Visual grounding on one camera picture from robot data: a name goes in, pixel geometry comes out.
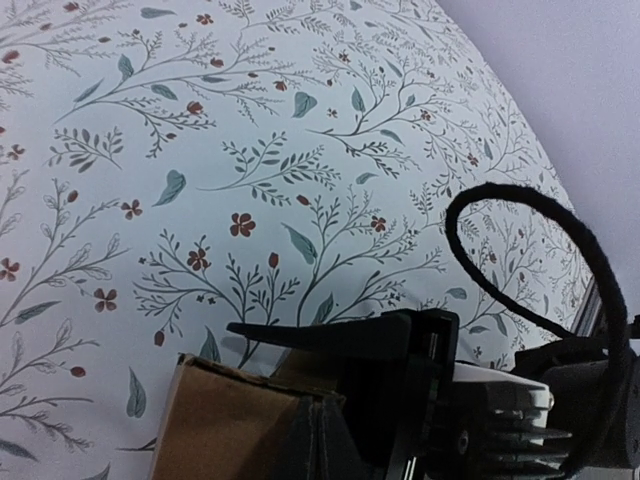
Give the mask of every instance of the pillow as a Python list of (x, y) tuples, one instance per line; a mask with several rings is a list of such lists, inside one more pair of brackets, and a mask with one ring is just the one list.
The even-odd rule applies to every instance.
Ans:
[[(446, 308), (459, 357), (499, 369), (551, 340), (443, 236), (451, 199), (486, 181), (569, 203), (433, 0), (34, 0), (0, 23), (12, 478), (144, 477), (151, 456), (131, 450), (153, 449), (179, 352), (273, 369), (281, 351), (228, 322)], [(460, 232), (494, 284), (571, 322), (588, 271), (558, 228), (486, 202)]]

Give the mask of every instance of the black cord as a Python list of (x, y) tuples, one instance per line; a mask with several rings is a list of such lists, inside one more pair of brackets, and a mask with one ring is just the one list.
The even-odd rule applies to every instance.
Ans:
[(462, 268), (491, 297), (502, 303), (510, 311), (561, 338), (573, 336), (571, 332), (560, 325), (535, 314), (502, 293), (473, 264), (458, 237), (458, 218), (465, 207), (481, 200), (505, 200), (522, 203), (555, 221), (567, 233), (584, 257), (600, 292), (608, 324), (609, 363), (603, 381), (602, 394), (598, 402), (598, 414), (593, 419), (583, 438), (577, 439), (575, 448), (562, 464), (561, 469), (565, 475), (564, 478), (569, 479), (588, 465), (591, 456), (604, 442), (618, 412), (624, 392), (623, 386), (631, 365), (627, 307), (609, 260), (602, 251), (598, 240), (591, 230), (578, 220), (573, 213), (554, 199), (539, 193), (533, 188), (486, 183), (465, 190), (453, 199), (447, 209), (445, 233), (451, 251), (462, 265)]

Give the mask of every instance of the teal leaf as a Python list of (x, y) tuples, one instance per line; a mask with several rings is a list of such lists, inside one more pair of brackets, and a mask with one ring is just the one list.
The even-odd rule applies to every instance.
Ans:
[(176, 12), (174, 12), (173, 10), (162, 10), (160, 8), (145, 7), (140, 9), (140, 16), (146, 19), (164, 17), (165, 15), (175, 15), (175, 14)]
[(109, 470), (111, 470), (111, 464), (107, 464), (107, 468), (101, 471), (99, 474), (93, 477), (85, 478), (84, 480), (107, 480), (109, 478)]
[(186, 184), (187, 180), (184, 178), (184, 175), (176, 170), (171, 170), (167, 173), (167, 186), (153, 206), (158, 207), (160, 205), (166, 205), (167, 203), (173, 202), (184, 189)]
[(21, 310), (18, 315), (16, 315), (16, 325), (21, 325), (27, 320), (32, 319), (33, 317), (37, 317), (38, 315), (42, 315), (44, 312), (49, 310), (54, 305), (60, 303), (59, 300), (53, 302), (44, 302), (39, 303), (38, 305), (34, 305), (33, 307), (25, 308)]
[(200, 80), (207, 83), (221, 83), (227, 81), (226, 78), (214, 77), (213, 75), (205, 75), (204, 77), (201, 77)]
[(380, 130), (380, 135), (384, 135), (385, 137), (392, 138), (396, 142), (401, 143), (402, 145), (404, 145), (404, 143), (402, 143), (402, 140), (400, 140), (400, 137), (398, 135), (396, 135), (395, 132), (392, 132), (391, 130)]
[(89, 88), (87, 88), (84, 92), (82, 92), (78, 98), (76, 98), (73, 102), (74, 103), (78, 103), (78, 102), (82, 102), (83, 100), (86, 100), (87, 98), (89, 98), (91, 95), (94, 94), (94, 92), (98, 89), (98, 87), (102, 84), (102, 80), (100, 80), (98, 83), (96, 83), (95, 85), (90, 86)]
[(502, 320), (502, 315), (500, 315), (499, 313), (492, 313), (492, 314), (490, 314), (490, 316), (493, 317), (493, 319), (498, 324), (498, 330), (500, 330), (500, 333), (503, 334), (506, 337), (507, 336), (507, 327), (504, 324), (504, 321)]
[(393, 71), (393, 73), (395, 73), (396, 75), (398, 75), (398, 77), (402, 78), (402, 72), (400, 71), (400, 69), (398, 67), (396, 67), (393, 63), (391, 63), (389, 60), (385, 59), (385, 62), (387, 62), (387, 65), (389, 65), (389, 68)]
[(351, 94), (351, 105), (353, 105), (353, 108), (358, 112), (364, 112), (365, 110), (364, 100), (362, 100), (362, 95), (360, 95), (357, 87), (353, 88), (353, 93)]
[(120, 70), (120, 73), (122, 73), (123, 82), (133, 75), (133, 65), (131, 65), (131, 60), (129, 60), (129, 57), (127, 57), (126, 55), (120, 55), (120, 60), (118, 60), (118, 70)]
[(209, 327), (204, 327), (207, 330), (207, 338), (202, 344), (200, 349), (200, 357), (211, 360), (213, 362), (220, 362), (220, 350), (218, 350), (218, 344), (216, 343), (216, 337), (213, 336)]
[(294, 104), (293, 118), (302, 118), (309, 113), (309, 110), (318, 104), (318, 101), (307, 93), (297, 92), (294, 98)]
[(484, 154), (489, 157), (489, 160), (493, 160), (493, 152), (491, 151), (491, 147), (489, 146), (489, 142), (487, 139), (484, 139)]
[(318, 258), (318, 252), (311, 240), (285, 223), (283, 223), (282, 226), (289, 231), (293, 246), (302, 254), (309, 265), (313, 265), (316, 258)]
[(358, 178), (356, 178), (356, 183), (358, 185), (364, 185), (365, 183), (367, 183), (368, 180), (371, 180), (373, 177), (377, 177), (377, 176), (378, 175), (376, 175), (375, 173), (366, 172), (361, 175), (358, 175)]
[(333, 310), (333, 305), (333, 293), (330, 293), (325, 301), (318, 305), (316, 316), (313, 317), (313, 322), (311, 322), (311, 325), (322, 325), (325, 320), (329, 318), (331, 310)]
[(477, 334), (477, 333), (486, 332), (486, 331), (488, 331), (488, 330), (489, 330), (489, 329), (488, 329), (487, 327), (483, 327), (483, 326), (481, 326), (481, 325), (476, 325), (475, 327), (471, 327), (471, 328), (469, 329), (469, 333), (470, 333), (471, 335), (475, 335), (475, 334)]
[(33, 460), (35, 462), (38, 461), (33, 454), (24, 447), (21, 447), (17, 443), (8, 442), (7, 440), (0, 439), (0, 451), (7, 452), (14, 457), (28, 458), (29, 460)]
[(176, 94), (173, 93), (173, 91), (169, 87), (161, 85), (159, 83), (151, 85), (151, 91), (153, 93), (157, 93), (158, 95), (162, 95), (164, 98), (168, 98), (169, 100), (178, 99), (178, 97), (176, 97)]
[(451, 295), (456, 300), (466, 300), (467, 291), (462, 287), (450, 288), (447, 290), (447, 294)]
[(127, 415), (129, 417), (140, 418), (147, 409), (147, 394), (144, 387), (136, 377), (131, 367), (129, 367), (129, 401), (127, 402)]

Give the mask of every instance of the cardboard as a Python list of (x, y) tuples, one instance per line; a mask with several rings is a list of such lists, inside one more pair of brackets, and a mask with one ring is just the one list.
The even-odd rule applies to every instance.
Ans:
[(303, 396), (342, 402), (328, 390), (181, 356), (150, 480), (269, 479)]

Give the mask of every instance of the white wall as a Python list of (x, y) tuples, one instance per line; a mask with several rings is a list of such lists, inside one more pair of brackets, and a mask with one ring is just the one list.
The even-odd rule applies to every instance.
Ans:
[(640, 313), (640, 2), (440, 3), (515, 97)]

